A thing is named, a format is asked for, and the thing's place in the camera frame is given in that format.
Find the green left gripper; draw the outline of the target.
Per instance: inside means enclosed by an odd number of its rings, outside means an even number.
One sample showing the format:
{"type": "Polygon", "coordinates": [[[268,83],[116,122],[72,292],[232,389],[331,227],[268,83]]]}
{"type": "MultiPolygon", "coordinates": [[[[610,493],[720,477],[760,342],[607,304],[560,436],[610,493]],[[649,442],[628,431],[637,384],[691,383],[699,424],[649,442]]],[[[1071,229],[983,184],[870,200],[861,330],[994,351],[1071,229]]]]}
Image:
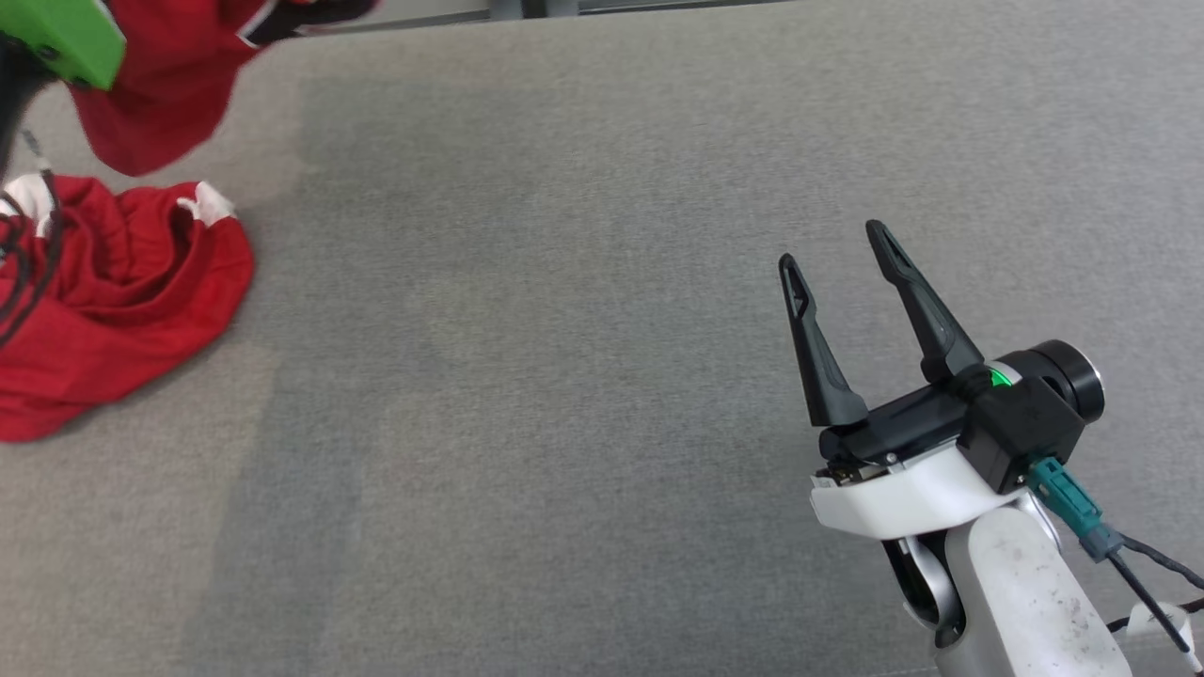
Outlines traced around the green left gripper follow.
{"type": "Polygon", "coordinates": [[[106,1],[2,1],[2,48],[73,86],[110,90],[126,39],[106,1]]]}

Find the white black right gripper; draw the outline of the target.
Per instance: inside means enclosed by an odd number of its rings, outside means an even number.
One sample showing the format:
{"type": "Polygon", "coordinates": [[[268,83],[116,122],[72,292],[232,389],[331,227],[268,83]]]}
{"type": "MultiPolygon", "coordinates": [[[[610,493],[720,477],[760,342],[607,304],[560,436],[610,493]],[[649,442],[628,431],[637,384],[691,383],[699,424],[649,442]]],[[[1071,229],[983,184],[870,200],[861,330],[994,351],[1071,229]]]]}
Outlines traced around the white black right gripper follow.
{"type": "Polygon", "coordinates": [[[988,361],[885,223],[864,231],[922,353],[927,385],[868,408],[818,325],[816,296],[790,253],[778,261],[801,388],[826,470],[811,491],[824,526],[886,543],[962,526],[1066,464],[1102,416],[1084,352],[1045,341],[988,361]]]}

